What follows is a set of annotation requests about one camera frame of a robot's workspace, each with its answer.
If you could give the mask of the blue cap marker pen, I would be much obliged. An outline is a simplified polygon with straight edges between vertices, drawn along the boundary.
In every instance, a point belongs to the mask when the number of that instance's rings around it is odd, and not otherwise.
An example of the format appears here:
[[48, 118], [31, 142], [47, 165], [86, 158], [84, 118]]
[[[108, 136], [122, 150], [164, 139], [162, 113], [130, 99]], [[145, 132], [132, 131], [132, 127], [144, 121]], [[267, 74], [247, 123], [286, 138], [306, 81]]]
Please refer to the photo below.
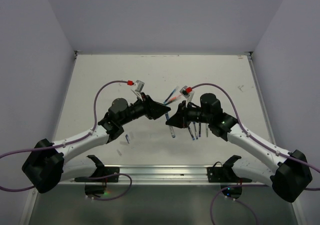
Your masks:
[[[167, 121], [170, 119], [170, 116], [169, 116], [168, 113], [165, 114], [165, 118], [166, 118]], [[170, 131], [171, 137], [175, 138], [176, 134], [175, 134], [175, 131], [174, 131], [172, 126], [169, 126], [169, 131]]]

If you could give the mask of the blue clear gel pen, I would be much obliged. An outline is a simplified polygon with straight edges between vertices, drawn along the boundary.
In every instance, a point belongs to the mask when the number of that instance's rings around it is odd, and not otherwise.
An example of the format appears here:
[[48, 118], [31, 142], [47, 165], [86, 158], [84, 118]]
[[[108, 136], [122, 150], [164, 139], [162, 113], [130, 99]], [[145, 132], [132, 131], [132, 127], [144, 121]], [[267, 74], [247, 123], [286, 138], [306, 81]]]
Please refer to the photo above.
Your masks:
[[192, 132], [190, 126], [187, 126], [187, 129], [188, 129], [188, 132], [189, 132], [189, 134], [190, 134], [190, 136], [191, 136], [191, 139], [194, 141], [194, 140], [195, 140], [195, 137], [194, 137], [194, 135], [193, 135], [193, 132]]

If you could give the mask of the dark blue grip pen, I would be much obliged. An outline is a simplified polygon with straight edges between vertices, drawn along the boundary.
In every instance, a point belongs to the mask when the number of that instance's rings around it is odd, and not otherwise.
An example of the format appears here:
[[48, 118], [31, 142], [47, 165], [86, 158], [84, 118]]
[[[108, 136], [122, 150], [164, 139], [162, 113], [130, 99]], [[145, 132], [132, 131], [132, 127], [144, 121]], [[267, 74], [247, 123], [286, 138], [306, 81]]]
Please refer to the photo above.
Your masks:
[[197, 131], [197, 124], [195, 122], [193, 122], [193, 128], [194, 128], [195, 139], [198, 140], [199, 137], [198, 137], [198, 131]]

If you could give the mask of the grey clear pen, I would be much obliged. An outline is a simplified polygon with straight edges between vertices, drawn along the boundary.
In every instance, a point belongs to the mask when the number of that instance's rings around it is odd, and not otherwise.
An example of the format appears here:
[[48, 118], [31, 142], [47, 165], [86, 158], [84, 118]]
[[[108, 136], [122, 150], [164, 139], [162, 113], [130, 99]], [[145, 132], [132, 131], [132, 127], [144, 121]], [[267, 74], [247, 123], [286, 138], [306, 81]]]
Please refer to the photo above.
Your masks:
[[205, 134], [206, 134], [206, 137], [208, 138], [208, 136], [209, 136], [209, 125], [208, 124], [205, 124]]

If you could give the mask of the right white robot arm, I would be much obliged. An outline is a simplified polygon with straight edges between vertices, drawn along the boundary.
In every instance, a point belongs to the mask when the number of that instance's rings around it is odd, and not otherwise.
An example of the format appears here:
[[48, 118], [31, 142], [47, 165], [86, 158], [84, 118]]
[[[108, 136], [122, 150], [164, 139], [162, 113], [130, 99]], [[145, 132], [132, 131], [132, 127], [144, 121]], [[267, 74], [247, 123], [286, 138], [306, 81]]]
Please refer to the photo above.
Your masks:
[[191, 123], [206, 124], [218, 138], [244, 149], [261, 164], [250, 165], [237, 159], [223, 168], [227, 181], [247, 178], [272, 187], [283, 200], [294, 202], [313, 180], [307, 158], [299, 150], [290, 152], [254, 134], [240, 121], [227, 114], [213, 93], [200, 97], [200, 105], [183, 101], [166, 121], [168, 126], [185, 129]]

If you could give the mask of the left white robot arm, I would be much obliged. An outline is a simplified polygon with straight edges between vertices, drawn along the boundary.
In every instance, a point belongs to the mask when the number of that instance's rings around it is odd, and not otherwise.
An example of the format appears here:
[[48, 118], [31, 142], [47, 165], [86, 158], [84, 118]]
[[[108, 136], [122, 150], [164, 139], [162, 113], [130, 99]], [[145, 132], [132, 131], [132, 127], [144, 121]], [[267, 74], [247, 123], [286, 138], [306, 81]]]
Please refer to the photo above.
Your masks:
[[39, 141], [22, 165], [22, 171], [39, 193], [46, 193], [67, 177], [66, 166], [69, 161], [90, 149], [116, 140], [124, 132], [124, 125], [140, 117], [157, 120], [170, 110], [170, 107], [152, 100], [146, 94], [135, 103], [117, 98], [93, 128], [57, 143], [47, 139]]

